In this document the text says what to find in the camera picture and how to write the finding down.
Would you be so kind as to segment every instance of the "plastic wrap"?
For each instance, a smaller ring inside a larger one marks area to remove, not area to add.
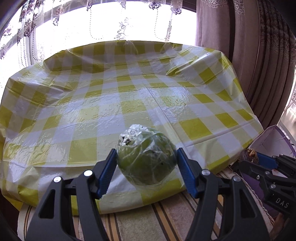
[[[134,123],[155,127],[214,173],[263,130],[222,52],[146,41],[80,46],[9,78],[0,105],[2,194],[37,206],[55,176],[92,169]],[[148,186],[142,192],[116,168],[100,213],[158,202],[184,182],[176,166]],[[74,197],[72,209],[77,215]]]
[[[177,164],[175,150],[163,133],[133,124],[120,135],[118,167],[135,186],[159,185]]]

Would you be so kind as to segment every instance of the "curtain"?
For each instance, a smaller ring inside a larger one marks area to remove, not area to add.
[[[11,75],[61,50],[111,40],[194,45],[195,29],[182,0],[28,0],[0,33],[0,97]]]
[[[294,73],[293,91],[290,93],[289,101],[279,121],[279,127],[288,137],[290,142],[296,145],[296,72]]]
[[[280,13],[268,0],[201,0],[197,13],[196,44],[224,52],[263,128],[277,124],[295,71],[295,37]]]

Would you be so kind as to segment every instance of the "floral pattern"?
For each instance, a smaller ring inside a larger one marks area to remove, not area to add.
[[[119,25],[120,25],[120,29],[117,31],[117,35],[115,39],[125,40],[125,36],[126,36],[125,30],[128,25],[128,18],[125,18],[124,22],[120,22]]]
[[[1,48],[0,48],[0,59],[3,59],[6,52],[10,49],[12,45],[12,42],[9,42],[8,44],[6,45],[3,45]]]
[[[117,1],[117,2],[119,2],[120,3],[120,5],[122,6],[122,8],[126,8],[126,0],[119,0],[119,1]]]
[[[92,3],[87,4],[86,10],[88,11],[92,7],[92,5],[93,5]]]
[[[159,2],[156,2],[156,1],[153,1],[149,4],[149,8],[151,9],[156,9],[156,8],[159,8],[160,7],[160,3]]]
[[[4,29],[2,36],[4,36],[4,37],[10,36],[11,29],[12,29],[12,27],[10,25],[8,25],[8,27],[6,29]]]
[[[223,7],[227,5],[227,0],[202,0],[202,2],[212,8]]]
[[[87,0],[77,0],[82,6],[86,7],[87,6]]]
[[[258,0],[260,14],[260,46],[284,56],[291,66],[296,64],[295,37],[281,14],[267,0]]]
[[[20,28],[17,31],[17,43],[22,37],[29,37],[31,32],[37,26],[38,17],[41,15],[40,9],[43,7],[45,0],[29,0],[23,5],[20,13]]]
[[[234,10],[238,14],[244,14],[243,0],[233,0]]]
[[[182,9],[178,7],[176,10],[173,10],[173,9],[172,9],[172,12],[173,12],[174,14],[176,14],[176,15],[177,15],[177,14],[181,14]]]
[[[70,6],[70,2],[66,2],[66,3],[58,6],[56,9],[52,10],[52,23],[53,23],[53,25],[55,25],[55,26],[58,25],[60,15],[66,13],[69,6]]]

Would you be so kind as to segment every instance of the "sheer curtain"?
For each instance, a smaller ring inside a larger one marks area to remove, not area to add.
[[[296,71],[294,72],[293,88],[289,100],[278,123],[290,141],[296,145]]]
[[[11,75],[61,50],[111,40],[194,45],[195,30],[182,0],[28,0],[0,33],[0,96]]]

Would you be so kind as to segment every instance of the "plastic tablecloth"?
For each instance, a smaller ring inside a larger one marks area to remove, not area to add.
[[[74,178],[116,147],[131,124],[154,127],[217,173],[263,130],[233,66],[217,50],[172,43],[99,42],[61,51],[9,78],[0,106],[3,195],[36,206],[57,175]],[[135,189],[116,168],[100,213],[147,205],[184,189]],[[72,197],[73,213],[77,202]]]

